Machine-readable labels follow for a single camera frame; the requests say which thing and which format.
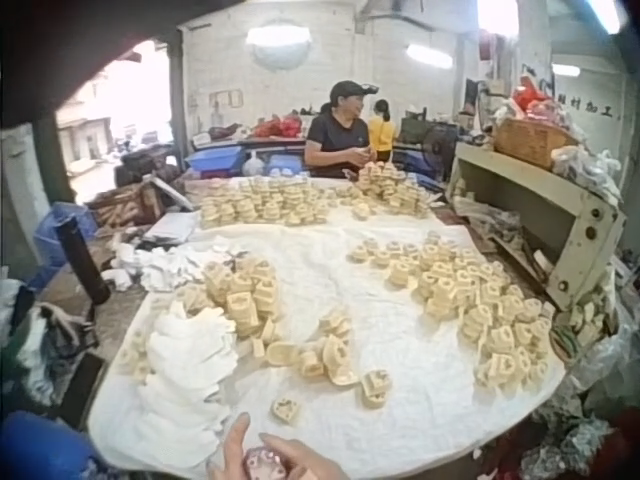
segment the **hand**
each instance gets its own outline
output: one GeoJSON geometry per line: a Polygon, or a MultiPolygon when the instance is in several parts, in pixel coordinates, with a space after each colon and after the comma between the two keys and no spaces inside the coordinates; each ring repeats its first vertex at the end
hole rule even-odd
{"type": "Polygon", "coordinates": [[[231,425],[224,441],[224,471],[216,466],[208,467],[209,480],[249,480],[244,472],[244,436],[249,430],[251,418],[242,413],[231,425]]]}
{"type": "Polygon", "coordinates": [[[261,433],[260,439],[291,465],[287,480],[349,480],[340,465],[299,440],[285,440],[267,433],[261,433]]]}
{"type": "Polygon", "coordinates": [[[369,148],[349,148],[344,151],[344,158],[347,162],[352,163],[358,168],[362,168],[365,163],[369,162],[371,155],[369,148]]]}

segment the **yellow shirt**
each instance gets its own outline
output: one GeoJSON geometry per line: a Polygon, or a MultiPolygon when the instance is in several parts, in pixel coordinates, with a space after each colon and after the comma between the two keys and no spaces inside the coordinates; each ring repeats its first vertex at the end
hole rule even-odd
{"type": "Polygon", "coordinates": [[[369,120],[369,142],[378,152],[390,152],[393,148],[393,135],[396,126],[393,122],[385,122],[379,115],[369,120]]]}

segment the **paper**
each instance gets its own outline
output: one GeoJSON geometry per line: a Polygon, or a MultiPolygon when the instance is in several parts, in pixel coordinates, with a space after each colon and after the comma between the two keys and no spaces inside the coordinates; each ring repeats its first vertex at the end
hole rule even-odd
{"type": "Polygon", "coordinates": [[[144,235],[145,240],[180,245],[187,241],[199,222],[197,212],[168,212],[144,235]]]}

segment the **black bottle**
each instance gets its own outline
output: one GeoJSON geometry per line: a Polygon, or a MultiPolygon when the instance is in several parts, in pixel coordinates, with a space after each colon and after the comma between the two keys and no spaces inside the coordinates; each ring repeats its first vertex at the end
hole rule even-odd
{"type": "Polygon", "coordinates": [[[111,290],[100,276],[98,267],[93,262],[89,249],[84,241],[78,221],[70,217],[56,227],[58,240],[62,245],[67,261],[87,292],[94,305],[102,305],[109,300],[111,290]]]}

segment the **black t-shirt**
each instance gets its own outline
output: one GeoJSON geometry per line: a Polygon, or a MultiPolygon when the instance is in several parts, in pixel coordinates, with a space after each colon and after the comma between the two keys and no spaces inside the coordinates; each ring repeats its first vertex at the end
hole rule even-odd
{"type": "MultiPolygon", "coordinates": [[[[322,113],[311,121],[307,140],[317,142],[323,152],[339,152],[353,147],[369,146],[369,127],[360,118],[356,118],[351,127],[344,127],[331,112],[322,113]]],[[[315,177],[344,178],[343,169],[357,172],[357,168],[343,162],[329,167],[314,167],[311,175],[315,177]]]]}

